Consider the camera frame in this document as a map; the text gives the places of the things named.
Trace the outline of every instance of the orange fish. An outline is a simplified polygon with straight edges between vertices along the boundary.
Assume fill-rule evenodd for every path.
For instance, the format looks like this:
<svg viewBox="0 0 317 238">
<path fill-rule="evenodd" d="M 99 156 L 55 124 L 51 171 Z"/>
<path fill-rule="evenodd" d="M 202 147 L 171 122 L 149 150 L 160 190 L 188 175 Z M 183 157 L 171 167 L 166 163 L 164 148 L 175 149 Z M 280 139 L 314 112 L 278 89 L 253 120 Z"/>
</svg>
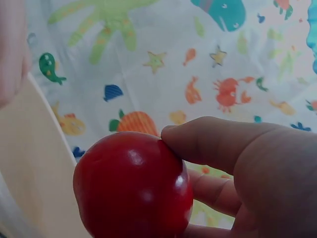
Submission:
<svg viewBox="0 0 317 238">
<path fill-rule="evenodd" d="M 196 50 L 193 48 L 189 49 L 186 53 L 186 59 L 185 59 L 185 62 L 183 62 L 183 65 L 186 66 L 187 63 L 189 61 L 192 61 L 195 57 L 196 57 Z"/>
<path fill-rule="evenodd" d="M 189 104 L 194 104 L 199 101 L 202 101 L 202 97 L 200 96 L 200 91 L 194 87 L 197 80 L 198 80 L 198 77 L 193 76 L 192 81 L 190 81 L 189 84 L 187 84 L 185 97 Z"/>
</svg>

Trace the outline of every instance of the fabric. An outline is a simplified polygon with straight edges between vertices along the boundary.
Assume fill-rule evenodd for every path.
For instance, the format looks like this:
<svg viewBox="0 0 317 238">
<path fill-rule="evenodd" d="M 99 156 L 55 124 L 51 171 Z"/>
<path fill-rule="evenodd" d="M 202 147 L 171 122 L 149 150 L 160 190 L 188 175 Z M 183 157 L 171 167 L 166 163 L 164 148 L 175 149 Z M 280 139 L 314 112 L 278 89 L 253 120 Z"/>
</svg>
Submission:
<svg viewBox="0 0 317 238">
<path fill-rule="evenodd" d="M 201 116 L 316 132 L 316 6 L 27 0 L 32 73 L 77 159 L 116 131 L 159 135 Z M 192 222 L 230 228 L 233 219 L 195 202 Z"/>
</svg>

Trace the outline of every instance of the fish print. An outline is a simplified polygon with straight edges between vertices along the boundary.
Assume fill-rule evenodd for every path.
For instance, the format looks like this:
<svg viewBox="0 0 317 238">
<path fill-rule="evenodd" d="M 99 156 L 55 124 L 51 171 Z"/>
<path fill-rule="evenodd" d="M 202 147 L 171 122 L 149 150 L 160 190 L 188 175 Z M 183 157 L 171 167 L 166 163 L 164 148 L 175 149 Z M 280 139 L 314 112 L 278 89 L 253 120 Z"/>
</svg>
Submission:
<svg viewBox="0 0 317 238">
<path fill-rule="evenodd" d="M 188 62 L 192 61 L 196 57 L 196 50 L 191 48 L 186 53 L 186 59 L 185 62 L 183 62 L 183 65 L 186 66 Z"/>
<path fill-rule="evenodd" d="M 186 114 L 182 110 L 178 110 L 176 112 L 172 112 L 169 114 L 169 119 L 175 125 L 181 125 L 186 122 Z"/>
<path fill-rule="evenodd" d="M 59 85 L 63 84 L 63 81 L 66 80 L 65 77 L 58 77 L 56 75 L 56 70 L 58 67 L 55 58 L 50 53 L 44 53 L 39 60 L 40 71 L 42 74 L 51 82 L 58 83 Z"/>
<path fill-rule="evenodd" d="M 114 98 L 123 96 L 122 90 L 117 85 L 106 85 L 104 100 L 108 102 Z"/>
<path fill-rule="evenodd" d="M 58 107 L 59 107 L 59 102 L 57 102 L 55 106 L 52 106 L 52 110 L 55 114 L 55 117 L 62 131 L 66 135 L 72 135 L 72 136 L 78 136 L 78 135 L 84 134 L 86 131 L 86 125 L 80 119 L 77 119 L 74 113 L 60 116 L 58 114 Z"/>
<path fill-rule="evenodd" d="M 246 20 L 246 10 L 242 0 L 191 0 L 191 2 L 208 13 L 222 31 L 236 31 Z"/>
<path fill-rule="evenodd" d="M 194 87 L 195 83 L 198 81 L 198 77 L 192 78 L 192 80 L 187 84 L 185 97 L 189 104 L 195 104 L 202 101 L 200 91 Z"/>
<path fill-rule="evenodd" d="M 269 102 L 273 107 L 279 108 L 285 115 L 292 116 L 296 113 L 295 109 L 287 102 L 276 103 L 273 100 Z"/>
</svg>

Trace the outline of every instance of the octopus print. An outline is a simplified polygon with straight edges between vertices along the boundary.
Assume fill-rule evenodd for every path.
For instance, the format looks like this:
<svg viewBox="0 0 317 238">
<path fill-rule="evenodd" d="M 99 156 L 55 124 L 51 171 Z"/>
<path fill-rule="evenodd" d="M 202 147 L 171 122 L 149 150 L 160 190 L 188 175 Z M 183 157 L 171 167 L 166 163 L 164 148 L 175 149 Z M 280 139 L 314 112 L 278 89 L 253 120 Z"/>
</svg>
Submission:
<svg viewBox="0 0 317 238">
<path fill-rule="evenodd" d="M 93 12 L 88 15 L 69 38 L 68 45 L 75 46 L 95 24 L 101 22 L 104 28 L 96 37 L 90 55 L 90 62 L 97 64 L 108 42 L 116 31 L 120 31 L 128 50 L 136 50 L 137 37 L 134 26 L 129 18 L 129 11 L 149 6 L 158 0 L 78 0 L 66 4 L 55 11 L 49 18 L 49 24 L 64 20 L 86 7 L 94 6 Z"/>
</svg>

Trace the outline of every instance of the red ball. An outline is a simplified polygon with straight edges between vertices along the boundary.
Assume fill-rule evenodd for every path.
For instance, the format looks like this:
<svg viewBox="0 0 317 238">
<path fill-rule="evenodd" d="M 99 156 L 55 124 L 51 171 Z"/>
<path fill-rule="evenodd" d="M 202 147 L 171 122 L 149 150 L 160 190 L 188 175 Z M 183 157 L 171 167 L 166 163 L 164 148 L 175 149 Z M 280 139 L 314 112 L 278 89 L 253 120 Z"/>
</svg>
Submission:
<svg viewBox="0 0 317 238">
<path fill-rule="evenodd" d="M 73 187 L 95 238 L 174 238 L 193 205 L 185 163 L 160 138 L 138 132 L 93 145 L 75 168 Z"/>
</svg>

